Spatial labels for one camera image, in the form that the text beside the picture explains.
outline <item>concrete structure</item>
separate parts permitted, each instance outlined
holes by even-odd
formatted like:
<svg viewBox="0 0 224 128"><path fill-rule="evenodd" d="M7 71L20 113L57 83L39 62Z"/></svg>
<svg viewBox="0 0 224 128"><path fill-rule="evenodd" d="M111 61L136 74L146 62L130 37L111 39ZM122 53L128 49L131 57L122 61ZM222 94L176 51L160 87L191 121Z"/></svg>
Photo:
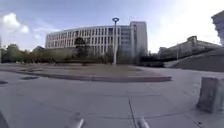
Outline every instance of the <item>concrete structure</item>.
<svg viewBox="0 0 224 128"><path fill-rule="evenodd" d="M197 107L209 113L219 112L222 110L223 98L224 81L212 77L202 77Z"/></svg>
<svg viewBox="0 0 224 128"><path fill-rule="evenodd" d="M113 47L114 26L84 27L50 33L46 37L46 49L75 47L75 39L82 37L95 55L104 55ZM118 49L127 56L135 57L148 51L145 22L117 25Z"/></svg>
<svg viewBox="0 0 224 128"><path fill-rule="evenodd" d="M218 32L220 43L224 45L224 10L212 16L212 19Z"/></svg>
<svg viewBox="0 0 224 128"><path fill-rule="evenodd" d="M202 51L205 49L217 49L221 47L220 45L201 41L197 39L197 36L191 36L186 42L177 44L175 46L164 48L161 47L159 54L167 54L167 56L183 56L186 54L191 54L196 51Z"/></svg>

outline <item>street lamp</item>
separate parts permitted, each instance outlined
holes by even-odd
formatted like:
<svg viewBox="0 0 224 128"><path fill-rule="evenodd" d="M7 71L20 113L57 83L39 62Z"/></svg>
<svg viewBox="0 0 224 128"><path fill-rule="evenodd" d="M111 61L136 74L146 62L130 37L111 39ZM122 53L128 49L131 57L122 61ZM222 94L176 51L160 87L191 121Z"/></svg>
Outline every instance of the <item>street lamp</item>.
<svg viewBox="0 0 224 128"><path fill-rule="evenodd" d="M117 22L119 21L119 18L113 18L112 19L114 21L114 65L116 65L117 63Z"/></svg>

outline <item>building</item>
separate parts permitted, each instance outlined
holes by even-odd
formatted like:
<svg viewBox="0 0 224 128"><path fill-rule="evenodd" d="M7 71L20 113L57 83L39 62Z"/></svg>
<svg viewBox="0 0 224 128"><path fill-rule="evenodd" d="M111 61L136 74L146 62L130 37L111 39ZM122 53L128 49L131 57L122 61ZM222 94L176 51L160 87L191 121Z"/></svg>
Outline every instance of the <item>building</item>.
<svg viewBox="0 0 224 128"><path fill-rule="evenodd" d="M224 10L212 16L215 29L218 32L220 43L224 45Z"/></svg>
<svg viewBox="0 0 224 128"><path fill-rule="evenodd" d="M186 42L175 46L169 48L160 47L159 54L168 57L186 56L200 51L217 49L219 47L221 46L198 40L197 36L191 36Z"/></svg>
<svg viewBox="0 0 224 128"><path fill-rule="evenodd" d="M118 49L126 56L135 57L148 52L147 30L145 22L131 22L130 25L118 25L116 31ZM75 47L75 39L83 38L92 54L104 55L113 48L114 26L94 26L63 30L47 34L46 49Z"/></svg>

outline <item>paved ground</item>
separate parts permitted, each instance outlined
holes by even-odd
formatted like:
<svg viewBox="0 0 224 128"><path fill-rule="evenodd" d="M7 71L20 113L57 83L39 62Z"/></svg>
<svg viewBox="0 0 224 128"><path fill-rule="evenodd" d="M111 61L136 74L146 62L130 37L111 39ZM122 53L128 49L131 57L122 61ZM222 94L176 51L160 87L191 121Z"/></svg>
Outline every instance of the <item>paved ground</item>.
<svg viewBox="0 0 224 128"><path fill-rule="evenodd" d="M10 128L64 128L84 118L84 128L137 128L145 117L150 128L223 128L224 114L195 109L201 76L221 73L150 69L173 76L162 83L104 83L0 72L0 110Z"/></svg>

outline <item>white building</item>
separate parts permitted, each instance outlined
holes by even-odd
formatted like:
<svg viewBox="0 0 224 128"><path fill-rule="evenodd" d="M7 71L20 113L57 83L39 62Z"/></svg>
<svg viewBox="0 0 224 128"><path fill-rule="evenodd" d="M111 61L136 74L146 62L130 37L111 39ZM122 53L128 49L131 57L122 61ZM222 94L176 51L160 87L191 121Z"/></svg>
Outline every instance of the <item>white building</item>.
<svg viewBox="0 0 224 128"><path fill-rule="evenodd" d="M46 37L47 49L75 47L75 39L83 38L93 54L104 55L113 47L114 26L84 27L50 33ZM147 30L145 22L131 22L130 25L117 26L119 49L127 56L136 56L148 52Z"/></svg>

